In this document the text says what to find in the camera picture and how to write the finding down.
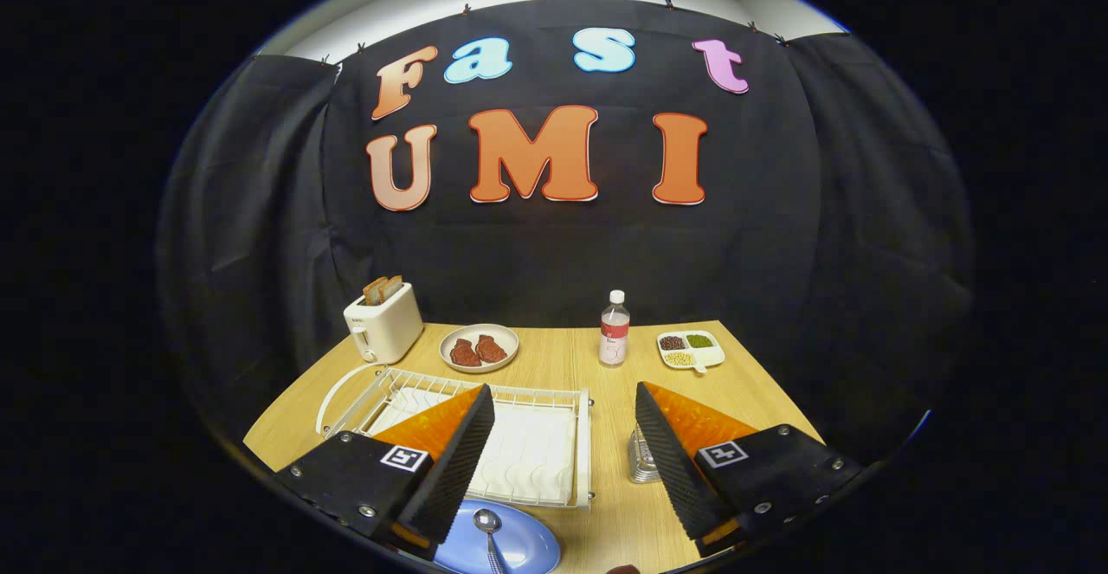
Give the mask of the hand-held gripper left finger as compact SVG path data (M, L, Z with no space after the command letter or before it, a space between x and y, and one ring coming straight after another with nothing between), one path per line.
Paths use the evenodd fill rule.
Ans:
M376 435L343 431L274 476L357 534L432 558L466 498L495 421L478 385Z

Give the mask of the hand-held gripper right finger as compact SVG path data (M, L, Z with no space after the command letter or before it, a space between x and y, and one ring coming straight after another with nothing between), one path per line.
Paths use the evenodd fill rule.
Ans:
M637 385L635 416L701 557L799 526L864 472L802 429L756 429L652 382Z

